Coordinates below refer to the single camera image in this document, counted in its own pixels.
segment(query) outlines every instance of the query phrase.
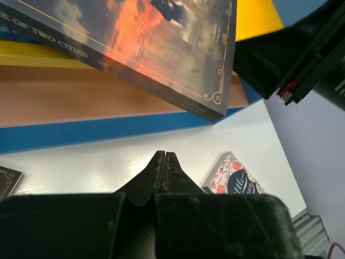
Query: gray wall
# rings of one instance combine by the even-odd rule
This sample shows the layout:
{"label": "gray wall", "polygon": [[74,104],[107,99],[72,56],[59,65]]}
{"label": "gray wall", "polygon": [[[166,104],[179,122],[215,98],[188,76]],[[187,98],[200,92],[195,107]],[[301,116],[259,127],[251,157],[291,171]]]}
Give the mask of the gray wall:
{"label": "gray wall", "polygon": [[297,105],[265,103],[309,213],[345,246],[345,112],[314,92]]}

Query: book spine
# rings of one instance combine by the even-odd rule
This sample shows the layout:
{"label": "book spine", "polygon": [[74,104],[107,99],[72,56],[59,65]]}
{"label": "book spine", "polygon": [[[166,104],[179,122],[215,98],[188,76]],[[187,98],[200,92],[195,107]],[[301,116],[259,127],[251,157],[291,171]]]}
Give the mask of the book spine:
{"label": "book spine", "polygon": [[193,113],[209,121],[214,121],[223,117],[222,114],[198,103],[192,98],[136,72],[128,66],[110,59],[103,53],[66,36],[65,34],[31,18],[15,8],[1,3],[1,1],[0,23],[5,24],[19,33],[23,33],[44,45],[72,56],[91,67],[108,72],[118,79],[151,93],[187,112]]}

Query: purple cable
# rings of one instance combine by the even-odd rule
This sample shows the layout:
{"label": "purple cable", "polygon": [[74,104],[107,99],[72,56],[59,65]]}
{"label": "purple cable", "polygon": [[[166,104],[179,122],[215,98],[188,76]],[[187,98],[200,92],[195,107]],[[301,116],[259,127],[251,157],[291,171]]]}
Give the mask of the purple cable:
{"label": "purple cable", "polygon": [[339,244],[339,243],[337,243],[337,242],[333,242],[333,243],[330,245],[327,259],[330,259],[330,257],[332,256],[333,249],[334,249],[334,247],[336,247],[336,246],[337,246],[337,247],[344,253],[344,255],[345,255],[345,248],[344,248],[341,244]]}

